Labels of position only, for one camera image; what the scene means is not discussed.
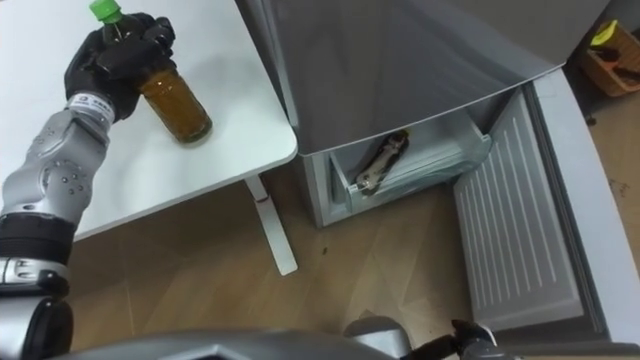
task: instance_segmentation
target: green bottle cap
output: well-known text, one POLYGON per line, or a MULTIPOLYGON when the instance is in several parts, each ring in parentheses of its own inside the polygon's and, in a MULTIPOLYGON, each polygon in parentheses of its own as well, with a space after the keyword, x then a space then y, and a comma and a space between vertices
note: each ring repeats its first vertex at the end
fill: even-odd
POLYGON ((122 18, 120 5, 115 0, 94 0, 89 5, 89 9, 98 18, 98 21, 105 24, 112 24, 122 18))

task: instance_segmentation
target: refrigerator shelf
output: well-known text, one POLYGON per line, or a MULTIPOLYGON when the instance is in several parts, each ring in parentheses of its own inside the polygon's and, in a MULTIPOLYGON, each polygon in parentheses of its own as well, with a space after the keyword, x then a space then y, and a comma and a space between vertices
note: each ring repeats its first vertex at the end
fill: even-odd
POLYGON ((385 136, 333 151, 333 202, 344 203, 352 214, 365 211, 469 171, 491 148, 491 138, 478 130, 466 111, 427 120, 408 130, 409 147, 373 195, 363 194, 355 178, 385 136))

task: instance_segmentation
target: table leg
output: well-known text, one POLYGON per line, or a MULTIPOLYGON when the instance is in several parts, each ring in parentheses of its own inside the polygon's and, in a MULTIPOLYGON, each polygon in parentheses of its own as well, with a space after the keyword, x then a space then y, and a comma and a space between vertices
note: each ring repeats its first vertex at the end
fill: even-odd
POLYGON ((282 228, 278 211, 273 205, 269 193, 264 188, 260 176, 252 176, 246 178, 244 181, 249 191, 251 191, 251 195, 253 195, 253 200, 255 201, 258 215, 260 215, 260 221, 262 222, 262 228, 267 236, 273 259, 276 261, 280 274, 287 275, 297 270, 298 264, 293 257, 289 240, 282 228))

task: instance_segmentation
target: black glove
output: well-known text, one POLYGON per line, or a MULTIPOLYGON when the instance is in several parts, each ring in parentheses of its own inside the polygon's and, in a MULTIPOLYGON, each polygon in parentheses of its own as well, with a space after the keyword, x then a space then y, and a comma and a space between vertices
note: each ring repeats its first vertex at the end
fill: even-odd
POLYGON ((166 18, 134 14, 145 27, 142 36, 130 35, 107 47, 102 31, 89 33, 64 74, 67 99, 78 92, 108 98, 115 107, 116 121, 131 116, 138 104, 140 79, 154 64, 168 60, 175 33, 166 18))
POLYGON ((491 331, 479 324, 463 320, 452 320, 451 325, 455 329, 455 346, 459 355, 462 355, 464 349, 468 346, 478 341, 486 341, 496 345, 491 331))

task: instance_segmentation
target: robotic arm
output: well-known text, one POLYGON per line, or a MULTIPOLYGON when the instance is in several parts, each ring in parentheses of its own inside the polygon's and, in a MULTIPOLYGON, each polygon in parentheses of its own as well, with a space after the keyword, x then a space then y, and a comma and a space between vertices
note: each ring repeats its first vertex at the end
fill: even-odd
POLYGON ((49 118, 24 164, 4 182, 0 359, 49 358, 70 348, 73 317, 63 298, 69 293, 74 234, 106 157, 109 129, 133 113, 140 97, 129 79, 113 73, 127 68, 132 76, 133 65, 142 67, 163 53, 153 40, 173 34, 168 22, 159 25, 148 15, 138 16, 149 25, 147 39, 106 49, 101 31, 87 36, 65 73, 66 106, 49 118), (146 62, 132 63, 126 56, 132 48, 142 49, 135 58, 146 62))
POLYGON ((4 182, 0 212, 0 359, 443 359, 513 360, 491 332, 454 322, 447 335, 415 350, 406 332, 388 320, 358 321, 345 336, 295 331, 188 332, 133 340, 67 354, 73 333, 67 263, 93 177, 109 147, 109 129, 134 111, 130 85, 155 56, 170 53, 168 20, 143 17, 143 39, 105 48, 89 34, 65 73, 66 106, 34 138, 24 164, 4 182))

